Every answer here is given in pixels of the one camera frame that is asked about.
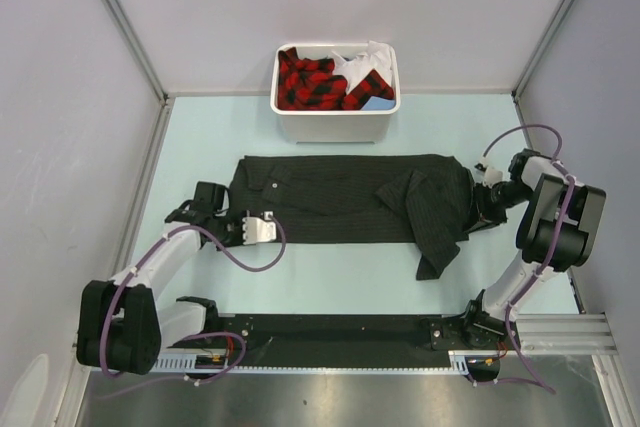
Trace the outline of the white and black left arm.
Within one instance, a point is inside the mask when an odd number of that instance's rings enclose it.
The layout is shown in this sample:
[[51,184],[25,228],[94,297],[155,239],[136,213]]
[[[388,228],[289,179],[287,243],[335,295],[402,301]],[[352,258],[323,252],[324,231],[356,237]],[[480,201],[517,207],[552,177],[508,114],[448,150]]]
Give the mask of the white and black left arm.
[[157,306],[170,280],[215,237],[223,247],[239,246],[242,216],[229,216],[228,188],[200,181],[194,196],[165,218],[165,232],[133,266],[108,280],[92,280],[83,289],[76,359],[110,376],[144,375],[161,351],[193,340],[207,347],[221,334],[216,302],[182,296]]

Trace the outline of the dark pinstriped long sleeve shirt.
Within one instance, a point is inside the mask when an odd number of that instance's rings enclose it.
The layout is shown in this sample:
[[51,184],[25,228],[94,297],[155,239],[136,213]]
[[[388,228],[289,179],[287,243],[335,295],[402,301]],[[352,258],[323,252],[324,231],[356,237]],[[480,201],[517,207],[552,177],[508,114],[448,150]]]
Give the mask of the dark pinstriped long sleeve shirt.
[[230,183],[231,211],[272,212],[289,243],[414,244],[419,281],[453,262],[482,201],[471,171],[437,154],[246,156]]

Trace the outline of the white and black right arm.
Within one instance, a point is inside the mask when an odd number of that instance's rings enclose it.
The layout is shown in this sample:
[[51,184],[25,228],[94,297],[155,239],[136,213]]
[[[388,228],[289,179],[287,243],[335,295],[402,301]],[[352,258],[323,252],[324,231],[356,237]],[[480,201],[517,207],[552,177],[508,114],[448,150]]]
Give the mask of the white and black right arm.
[[526,206],[516,233],[516,256],[462,316],[464,342],[482,349],[508,340],[520,305],[538,285],[586,262],[606,193],[578,181],[561,161],[531,149],[514,155],[508,179],[485,157],[476,169],[482,180],[473,188],[468,234],[503,225],[508,209]]

